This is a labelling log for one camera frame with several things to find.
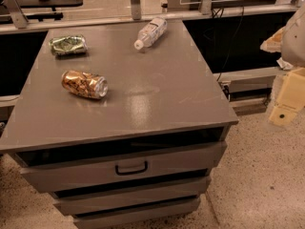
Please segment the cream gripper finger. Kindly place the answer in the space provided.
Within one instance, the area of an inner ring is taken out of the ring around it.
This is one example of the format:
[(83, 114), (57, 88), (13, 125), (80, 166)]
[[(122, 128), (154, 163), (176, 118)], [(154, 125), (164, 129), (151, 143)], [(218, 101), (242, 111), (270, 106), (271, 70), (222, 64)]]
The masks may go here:
[(305, 69), (298, 68), (283, 76), (269, 121), (275, 126), (290, 124), (305, 107)]

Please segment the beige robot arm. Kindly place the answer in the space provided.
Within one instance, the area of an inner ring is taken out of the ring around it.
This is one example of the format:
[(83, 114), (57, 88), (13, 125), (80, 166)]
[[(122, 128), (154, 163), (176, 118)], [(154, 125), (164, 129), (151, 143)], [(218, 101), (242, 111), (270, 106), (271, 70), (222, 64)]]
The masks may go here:
[(288, 125), (305, 107), (305, 5), (295, 12), (283, 28), (265, 40), (260, 49), (280, 52), (279, 62), (293, 67), (283, 76), (269, 115), (269, 121), (274, 125)]

